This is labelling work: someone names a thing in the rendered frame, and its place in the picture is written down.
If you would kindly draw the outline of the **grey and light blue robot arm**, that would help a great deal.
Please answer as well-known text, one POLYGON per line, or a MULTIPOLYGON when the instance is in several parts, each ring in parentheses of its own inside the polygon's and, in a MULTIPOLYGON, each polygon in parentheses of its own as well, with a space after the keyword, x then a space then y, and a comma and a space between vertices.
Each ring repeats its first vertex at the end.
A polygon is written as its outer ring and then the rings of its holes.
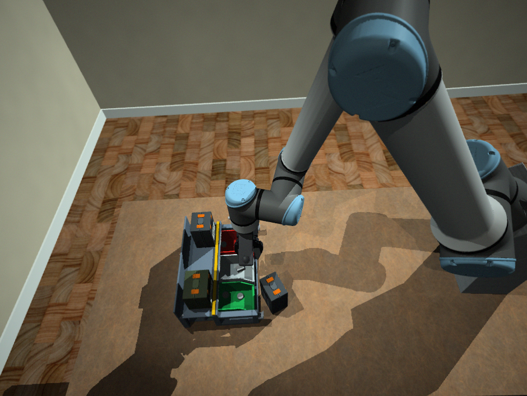
POLYGON ((480 278, 515 271, 513 232, 527 224, 527 184, 490 143, 465 139, 430 39, 429 5, 338 0, 333 37, 271 190, 239 179, 225 191, 239 266, 253 265, 260 220, 297 225, 306 172, 345 111, 371 123, 429 211, 443 270, 480 278))

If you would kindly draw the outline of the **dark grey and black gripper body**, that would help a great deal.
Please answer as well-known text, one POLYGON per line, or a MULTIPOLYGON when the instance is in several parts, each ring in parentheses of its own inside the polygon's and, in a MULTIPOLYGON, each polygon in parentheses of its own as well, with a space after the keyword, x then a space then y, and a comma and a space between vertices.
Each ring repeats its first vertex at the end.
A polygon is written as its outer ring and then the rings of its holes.
MULTIPOLYGON (((237 247, 239 248, 239 233, 237 232, 237 240, 236 240, 236 243, 237 243, 237 247)), ((253 248, 256 248, 258 247, 258 242, 259 242, 259 238, 258 238, 258 227, 253 231, 253 248)))

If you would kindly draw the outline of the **olive green case with orange latches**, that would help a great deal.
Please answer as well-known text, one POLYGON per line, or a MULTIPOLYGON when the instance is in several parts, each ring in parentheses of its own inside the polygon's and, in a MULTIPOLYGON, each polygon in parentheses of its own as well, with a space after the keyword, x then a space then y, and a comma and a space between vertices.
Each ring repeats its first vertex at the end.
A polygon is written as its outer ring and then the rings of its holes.
POLYGON ((213 282, 209 270, 185 271, 182 300, 189 310, 212 308, 213 282))

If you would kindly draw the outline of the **green open bin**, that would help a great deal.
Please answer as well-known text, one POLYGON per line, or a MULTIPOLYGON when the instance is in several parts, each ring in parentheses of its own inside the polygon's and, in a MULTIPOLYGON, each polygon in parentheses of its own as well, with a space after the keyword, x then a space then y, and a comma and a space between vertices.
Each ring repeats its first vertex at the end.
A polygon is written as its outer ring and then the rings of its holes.
POLYGON ((255 310, 255 289, 252 284, 244 282, 219 283, 219 305, 218 312, 255 310), (223 292, 229 293, 228 298, 223 298, 223 292), (237 298, 238 293, 243 293, 243 299, 237 298), (238 308, 240 307, 240 308, 238 308), (246 309, 245 309, 246 308, 246 309))

